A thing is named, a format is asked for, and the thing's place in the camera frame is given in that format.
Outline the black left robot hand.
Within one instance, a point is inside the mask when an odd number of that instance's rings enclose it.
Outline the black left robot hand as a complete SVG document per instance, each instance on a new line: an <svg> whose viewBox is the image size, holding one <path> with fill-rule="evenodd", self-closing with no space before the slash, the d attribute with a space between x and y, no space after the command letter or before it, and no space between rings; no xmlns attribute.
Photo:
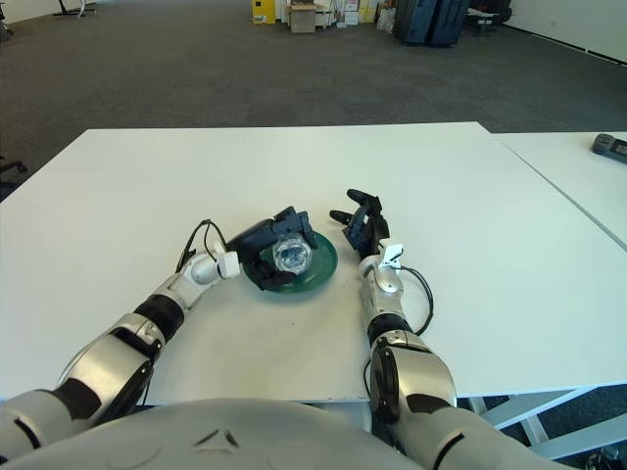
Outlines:
<svg viewBox="0 0 627 470"><path fill-rule="evenodd" d="M231 239L226 248L235 252L238 260L251 275L260 290L289 284L297 275L290 271L273 267L261 258L261 252L291 235L301 235L310 249L317 249L308 213L296 212L292 206L279 212L274 218L264 219Z"/></svg>

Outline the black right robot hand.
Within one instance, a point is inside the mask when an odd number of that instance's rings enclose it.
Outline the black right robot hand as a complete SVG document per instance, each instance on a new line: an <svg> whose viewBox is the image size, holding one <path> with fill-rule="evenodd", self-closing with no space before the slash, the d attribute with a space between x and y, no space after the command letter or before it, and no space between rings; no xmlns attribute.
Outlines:
<svg viewBox="0 0 627 470"><path fill-rule="evenodd" d="M379 198L357 189L348 189L347 196L358 205L357 210L332 210L329 216L344 225L342 233L361 259L378 255L380 242L390 237Z"/></svg>

